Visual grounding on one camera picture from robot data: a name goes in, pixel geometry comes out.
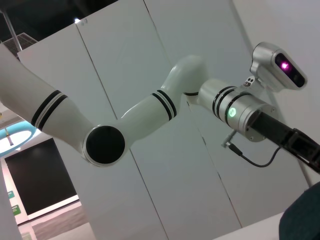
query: camera sensor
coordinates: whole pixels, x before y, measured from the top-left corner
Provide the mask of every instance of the camera sensor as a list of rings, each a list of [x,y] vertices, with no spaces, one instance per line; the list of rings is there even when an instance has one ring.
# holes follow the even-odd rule
[[[275,59],[275,64],[290,78],[290,80],[301,88],[305,85],[306,80],[300,72],[292,65],[292,63],[282,53],[279,53]]]

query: black screen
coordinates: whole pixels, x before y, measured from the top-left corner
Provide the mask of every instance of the black screen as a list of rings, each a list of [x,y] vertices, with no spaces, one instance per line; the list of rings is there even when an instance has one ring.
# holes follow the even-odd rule
[[[5,161],[27,215],[77,194],[53,138]]]

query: black joint cap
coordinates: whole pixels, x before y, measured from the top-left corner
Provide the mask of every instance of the black joint cap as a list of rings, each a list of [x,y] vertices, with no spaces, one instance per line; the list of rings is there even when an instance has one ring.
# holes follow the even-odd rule
[[[124,153],[122,133],[112,126],[99,126],[88,135],[85,143],[90,158],[100,164],[112,164]]]

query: depth camera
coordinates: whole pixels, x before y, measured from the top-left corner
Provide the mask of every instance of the depth camera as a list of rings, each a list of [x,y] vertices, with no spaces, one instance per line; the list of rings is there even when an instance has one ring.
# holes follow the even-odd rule
[[[280,47],[259,43],[252,53],[250,72],[274,92],[299,90],[307,84],[307,76]]]

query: pink light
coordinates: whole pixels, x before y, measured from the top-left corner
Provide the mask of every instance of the pink light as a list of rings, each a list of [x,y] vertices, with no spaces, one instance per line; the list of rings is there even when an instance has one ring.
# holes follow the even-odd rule
[[[289,67],[289,64],[286,63],[286,62],[283,62],[283,63],[281,64],[281,68],[282,68],[283,70],[287,70],[288,67]]]

